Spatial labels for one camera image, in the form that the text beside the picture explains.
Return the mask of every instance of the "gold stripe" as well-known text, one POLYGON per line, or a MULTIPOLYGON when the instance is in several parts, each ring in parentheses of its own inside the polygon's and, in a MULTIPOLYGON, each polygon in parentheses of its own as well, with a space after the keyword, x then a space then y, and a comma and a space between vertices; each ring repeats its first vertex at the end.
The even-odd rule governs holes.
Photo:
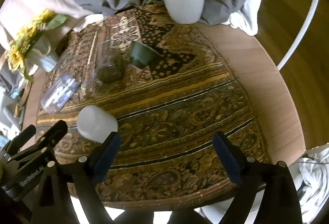
MULTIPOLYGON (((222 78, 228 77, 229 75, 230 75, 230 73, 228 73, 228 72, 227 73, 223 73, 221 75, 217 75, 215 77, 208 78, 208 79, 206 79, 204 81, 201 81, 201 82, 198 82, 198 83, 195 83, 195 84, 191 84, 189 86, 181 87, 181 88, 178 88, 178 89, 173 89, 171 91, 164 92, 164 93, 158 94, 156 96, 153 96, 153 97, 150 97, 150 98, 141 100, 141 101, 136 101, 136 102, 133 102, 133 103, 130 103, 130 104, 126 104, 126 105, 120 106, 118 108, 110 109, 110 110, 107 110, 107 111, 109 113, 111 113, 111 114, 114 114, 114 113, 117 113, 117 112, 120 112, 120 111, 129 109, 129 108, 133 108, 133 107, 136 107, 136 106, 139 106, 139 105, 142 105, 142 104, 146 104, 146 103, 149 103, 149 102, 156 101, 156 100, 161 99, 163 97, 172 96, 172 95, 177 94, 177 93, 180 93, 180 92, 184 92, 184 91, 187 91, 187 90, 190 90, 190 89, 197 88, 199 86, 203 86, 203 85, 205 85, 207 83, 210 83, 210 82, 213 82, 213 81, 220 80, 222 78)), ((67 119, 60 118, 60 119, 65 120, 67 122, 71 122, 71 121, 76 121, 77 117, 70 117, 70 118, 67 118, 67 119)), ((37 124, 45 123, 45 122, 54 122, 54 121, 58 121, 60 119, 56 119, 56 118, 52 118, 52 119, 41 119, 41 120, 38 120, 37 121, 37 124)))
POLYGON ((206 64, 204 66, 200 66, 198 68, 195 68, 193 70, 188 70, 188 71, 185 71, 183 73, 177 73, 177 74, 169 75, 165 79, 159 78, 159 79, 151 80, 151 81, 146 82, 146 83, 144 83, 142 85, 137 85, 137 86, 133 86, 133 87, 130 87, 130 88, 126 88, 126 89, 124 89, 124 90, 122 90, 120 92, 117 92, 117 93, 108 94, 108 95, 103 96, 103 97, 100 97, 100 98, 96 98, 96 99, 92 99, 92 100, 87 100, 87 101, 84 101, 84 102, 79 103, 79 104, 67 106, 67 107, 64 107, 64 109, 66 110, 66 109, 75 108, 77 106, 95 104, 95 103, 97 103, 99 101, 104 101, 104 100, 106 100, 108 98, 111 98, 111 97, 121 96, 121 95, 123 95, 123 94, 125 94, 127 92, 131 92, 131 91, 134 91, 134 90, 140 90, 140 89, 143 89, 143 88, 148 87, 149 85, 156 84, 156 83, 159 83, 159 82, 166 82, 166 81, 169 81, 172 78, 184 76, 184 75, 187 75, 187 74, 194 74, 197 71, 200 71, 202 69, 205 69, 205 68, 208 68, 208 67, 212 67, 212 66, 216 66, 216 65, 220 65, 220 64, 222 64, 222 62, 209 63, 209 64, 206 64))

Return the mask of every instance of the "clear plastic container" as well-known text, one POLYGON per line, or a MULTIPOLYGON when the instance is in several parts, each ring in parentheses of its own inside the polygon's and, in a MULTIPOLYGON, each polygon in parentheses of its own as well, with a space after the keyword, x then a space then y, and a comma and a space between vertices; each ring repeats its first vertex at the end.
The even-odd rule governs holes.
POLYGON ((121 50, 113 48, 108 40, 97 44, 96 54, 96 78, 103 83, 119 80, 124 73, 121 50))
POLYGON ((48 114, 55 114, 77 90, 77 83, 68 74, 61 75, 41 98, 42 108, 48 114))

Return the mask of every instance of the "patterned tablecloth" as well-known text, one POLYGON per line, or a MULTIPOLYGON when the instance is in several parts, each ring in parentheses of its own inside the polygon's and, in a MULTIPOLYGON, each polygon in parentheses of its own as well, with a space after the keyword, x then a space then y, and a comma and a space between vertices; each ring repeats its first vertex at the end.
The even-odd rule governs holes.
MULTIPOLYGON (((65 120, 69 133, 55 153, 60 163, 72 162, 98 145, 76 129, 81 109, 95 104, 113 114, 122 145, 96 187, 106 206, 173 210, 228 192, 234 185, 212 147, 217 130, 246 154, 270 162, 248 95, 228 63, 194 25, 173 22, 162 6, 134 8, 72 32, 45 90, 63 73, 80 87, 59 114, 39 110, 37 137, 65 120), (101 84, 93 79, 95 44, 108 39, 126 64, 133 40, 161 58, 142 70, 127 66, 121 80, 101 84)), ((73 186, 70 191, 75 194, 73 186)))

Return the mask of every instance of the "yellow artificial flower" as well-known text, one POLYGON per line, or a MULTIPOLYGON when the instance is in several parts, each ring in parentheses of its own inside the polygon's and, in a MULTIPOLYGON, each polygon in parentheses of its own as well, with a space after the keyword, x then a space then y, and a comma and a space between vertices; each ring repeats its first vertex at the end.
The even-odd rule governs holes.
POLYGON ((18 47, 19 52, 23 55, 30 47, 30 38, 25 37, 21 40, 20 47, 18 47))
POLYGON ((16 34, 16 39, 19 38, 20 36, 23 36, 24 34, 26 34, 29 31, 29 29, 30 28, 27 27, 26 25, 25 26, 22 26, 22 28, 19 29, 19 31, 16 34))
POLYGON ((56 16, 56 13, 52 10, 45 9, 41 12, 40 15, 34 16, 32 21, 44 21, 50 17, 56 16))
POLYGON ((7 52, 8 66, 12 71, 16 71, 18 68, 24 68, 24 58, 18 49, 13 48, 7 52))
POLYGON ((9 46, 10 46, 10 48, 12 48, 14 44, 15 44, 15 40, 11 40, 11 41, 9 42, 9 46))
POLYGON ((34 37, 36 35, 37 32, 38 32, 38 28, 36 26, 33 26, 26 33, 29 36, 29 38, 31 39, 32 37, 34 37))

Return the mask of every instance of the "green cup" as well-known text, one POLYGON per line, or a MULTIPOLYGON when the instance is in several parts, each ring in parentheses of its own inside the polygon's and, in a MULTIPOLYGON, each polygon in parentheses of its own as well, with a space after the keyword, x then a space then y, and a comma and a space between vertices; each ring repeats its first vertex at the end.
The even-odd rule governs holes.
POLYGON ((139 69, 145 68, 159 56, 160 54, 156 50, 143 43, 132 41, 130 44, 130 64, 139 69))

